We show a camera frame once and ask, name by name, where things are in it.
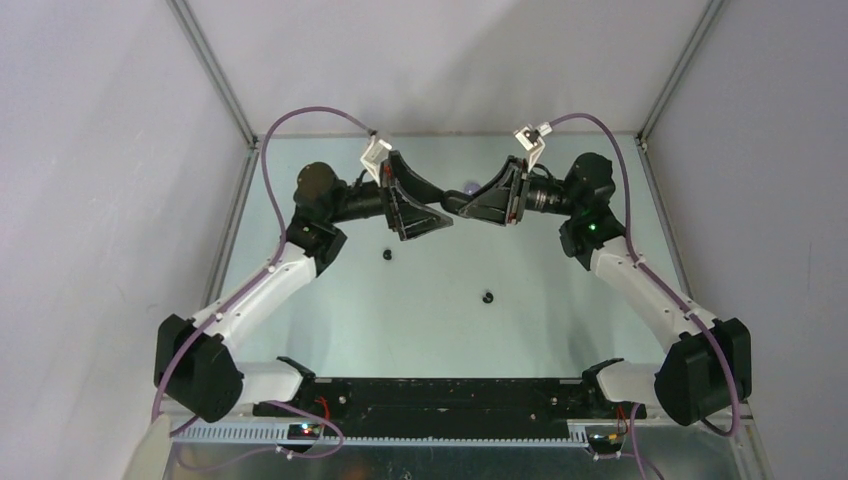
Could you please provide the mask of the black charging case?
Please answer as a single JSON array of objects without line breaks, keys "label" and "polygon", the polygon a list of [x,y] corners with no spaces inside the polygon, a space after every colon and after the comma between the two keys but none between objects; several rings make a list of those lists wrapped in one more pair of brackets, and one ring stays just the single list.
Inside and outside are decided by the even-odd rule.
[{"label": "black charging case", "polygon": [[472,195],[457,190],[445,191],[441,197],[441,208],[453,215],[462,215],[462,210],[473,199]]}]

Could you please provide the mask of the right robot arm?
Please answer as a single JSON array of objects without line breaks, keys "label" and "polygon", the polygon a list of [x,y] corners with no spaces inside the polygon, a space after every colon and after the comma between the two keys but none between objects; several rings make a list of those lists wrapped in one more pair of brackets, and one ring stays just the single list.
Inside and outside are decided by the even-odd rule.
[{"label": "right robot arm", "polygon": [[612,359],[584,373],[585,411],[606,418],[621,403],[661,408],[688,426],[728,409],[737,413],[752,393],[751,334],[744,323],[721,320],[673,288],[637,252],[609,202],[616,190],[611,160],[577,157],[556,179],[510,156],[498,175],[473,194],[451,191],[442,206],[466,219],[508,226],[528,212],[565,216],[564,254],[618,292],[658,342],[659,365]]}]

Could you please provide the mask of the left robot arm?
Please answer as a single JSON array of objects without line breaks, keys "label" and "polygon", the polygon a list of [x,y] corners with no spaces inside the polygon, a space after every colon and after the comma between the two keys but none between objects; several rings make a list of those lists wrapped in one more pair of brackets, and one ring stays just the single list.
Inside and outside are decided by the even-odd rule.
[{"label": "left robot arm", "polygon": [[236,406],[278,404],[304,416],[316,403],[307,372],[291,360],[238,362],[237,350],[295,292],[337,258],[347,237],[339,223],[382,216],[403,241],[449,227],[437,210],[442,189],[416,174],[397,151],[376,167],[374,181],[341,180],[331,166],[304,166],[293,194],[295,211],[270,257],[240,286],[189,318],[172,314],[158,328],[153,414],[169,397],[207,423]]}]

